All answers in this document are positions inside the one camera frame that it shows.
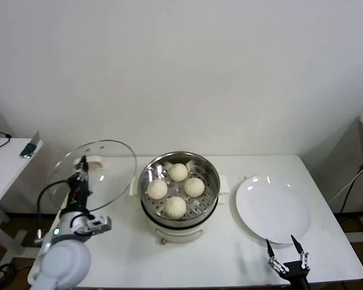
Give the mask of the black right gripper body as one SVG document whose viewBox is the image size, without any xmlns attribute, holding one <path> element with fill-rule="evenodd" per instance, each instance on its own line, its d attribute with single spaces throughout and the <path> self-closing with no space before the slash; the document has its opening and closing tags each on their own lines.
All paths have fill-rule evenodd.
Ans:
<svg viewBox="0 0 363 290">
<path fill-rule="evenodd" d="M 284 263 L 288 270 L 283 274 L 283 279 L 290 283 L 291 289 L 310 290 L 310 285 L 307 281 L 307 275 L 310 270 L 308 268 L 303 269 L 301 265 L 301 261 Z"/>
</svg>

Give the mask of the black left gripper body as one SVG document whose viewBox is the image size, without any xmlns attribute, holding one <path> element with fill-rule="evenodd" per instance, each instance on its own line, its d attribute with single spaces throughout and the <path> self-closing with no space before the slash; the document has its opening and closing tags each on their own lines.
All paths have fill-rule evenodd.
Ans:
<svg viewBox="0 0 363 290">
<path fill-rule="evenodd" d="M 70 192 L 67 198 L 67 208 L 87 208 L 87 200 L 90 195 L 88 180 L 70 177 L 67 179 Z"/>
</svg>

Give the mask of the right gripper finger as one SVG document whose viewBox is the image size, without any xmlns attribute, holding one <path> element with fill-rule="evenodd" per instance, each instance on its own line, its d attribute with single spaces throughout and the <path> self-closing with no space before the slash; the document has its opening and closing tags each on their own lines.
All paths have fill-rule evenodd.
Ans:
<svg viewBox="0 0 363 290">
<path fill-rule="evenodd" d="M 310 267 L 308 266 L 309 254 L 304 251 L 301 244 L 297 241 L 297 239 L 293 235 L 291 235 L 291 238 L 292 238 L 293 244 L 296 248 L 296 251 L 299 254 L 299 260 L 290 262 L 290 270 L 293 270 L 293 269 L 296 271 L 309 270 L 310 269 Z"/>
<path fill-rule="evenodd" d="M 276 273 L 285 274 L 286 267 L 283 264 L 281 264 L 279 261 L 277 261 L 273 249 L 271 247 L 271 244 L 267 239 L 266 239 L 266 244 L 267 244 L 267 253 L 269 256 L 268 264 Z"/>
</svg>

